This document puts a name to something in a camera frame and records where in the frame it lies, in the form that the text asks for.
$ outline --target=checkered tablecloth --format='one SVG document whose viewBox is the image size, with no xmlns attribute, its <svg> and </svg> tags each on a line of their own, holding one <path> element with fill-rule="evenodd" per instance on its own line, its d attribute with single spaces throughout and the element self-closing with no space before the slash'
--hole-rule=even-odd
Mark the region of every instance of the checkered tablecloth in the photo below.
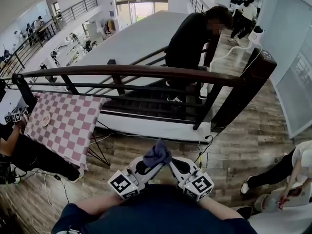
<svg viewBox="0 0 312 234">
<path fill-rule="evenodd" d="M 69 162 L 87 169 L 87 152 L 104 98 L 42 93 L 27 123 L 26 134 Z M 51 115 L 42 126 L 45 112 Z"/>
</svg>

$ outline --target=white shirt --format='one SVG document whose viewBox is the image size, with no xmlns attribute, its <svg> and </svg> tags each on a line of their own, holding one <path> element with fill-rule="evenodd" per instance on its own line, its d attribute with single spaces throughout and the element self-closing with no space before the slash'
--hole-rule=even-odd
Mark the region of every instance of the white shirt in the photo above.
<svg viewBox="0 0 312 234">
<path fill-rule="evenodd" d="M 253 20 L 257 16 L 257 9 L 252 3 L 250 3 L 247 7 L 245 7 L 244 3 L 242 3 L 238 9 L 242 10 L 243 16 L 249 20 Z"/>
<path fill-rule="evenodd" d="M 301 160 L 302 175 L 312 178 L 312 140 L 301 142 L 292 155 L 292 166 Z"/>
</svg>

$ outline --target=white robot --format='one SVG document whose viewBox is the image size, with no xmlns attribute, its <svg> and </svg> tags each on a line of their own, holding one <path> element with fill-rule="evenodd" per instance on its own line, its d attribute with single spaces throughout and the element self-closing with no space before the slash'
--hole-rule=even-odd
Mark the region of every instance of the white robot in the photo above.
<svg viewBox="0 0 312 234">
<path fill-rule="evenodd" d="M 153 179 L 163 166 L 160 163 L 154 167 L 147 167 L 143 157 L 135 158 L 123 171 L 118 170 L 108 181 L 113 190 L 124 200 L 140 194 L 150 179 Z M 207 173 L 200 169 L 187 158 L 173 157 L 169 167 L 178 180 L 178 186 L 183 193 L 195 201 L 208 195 L 214 183 Z"/>
</svg>

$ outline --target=laminate flooring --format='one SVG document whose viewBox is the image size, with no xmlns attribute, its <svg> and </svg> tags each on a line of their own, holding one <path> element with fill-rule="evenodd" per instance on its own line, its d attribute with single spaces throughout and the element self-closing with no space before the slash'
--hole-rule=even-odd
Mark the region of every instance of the laminate flooring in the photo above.
<svg viewBox="0 0 312 234">
<path fill-rule="evenodd" d="M 230 31 L 222 34 L 216 57 L 226 54 L 235 43 L 229 43 Z M 216 62 L 212 70 L 215 72 L 240 75 L 250 54 L 242 50 L 234 50 L 226 59 Z M 214 104 L 214 112 L 222 105 L 230 92 L 223 88 Z M 108 132 L 97 129 L 97 136 L 106 136 Z M 203 154 L 203 167 L 215 183 L 211 194 L 217 201 L 228 206 L 251 205 L 255 199 L 283 183 L 273 186 L 263 186 L 252 190 L 246 195 L 240 194 L 242 183 L 250 175 L 264 172 L 276 164 L 284 154 L 289 153 L 303 140 L 309 139 L 311 130 L 306 130 L 295 140 L 288 138 L 285 118 L 276 97 L 274 88 L 268 80 L 255 98 L 244 111 L 214 140 L 207 152 Z M 62 178 L 70 202 L 91 197 L 98 194 L 107 194 L 110 188 L 107 180 L 117 171 L 123 169 L 135 157 L 145 154 L 154 144 L 155 139 L 130 137 L 114 134 L 100 142 L 105 157 L 111 163 L 108 167 L 93 157 L 88 157 L 89 171 L 85 176 L 73 184 Z M 182 143 L 166 141 L 174 156 L 183 156 L 195 160 L 198 156 L 197 143 Z M 95 144 L 92 149 L 101 156 Z M 46 176 L 47 192 L 43 174 L 34 174 L 23 178 L 18 184 L 0 186 L 0 205 L 10 208 L 17 215 L 26 234 L 40 233 L 40 230 L 49 232 L 58 219 L 58 214 L 49 205 L 51 204 L 60 213 L 67 203 L 62 184 L 52 176 Z M 154 180 L 154 183 L 174 181 L 169 169 L 163 169 Z"/>
</svg>

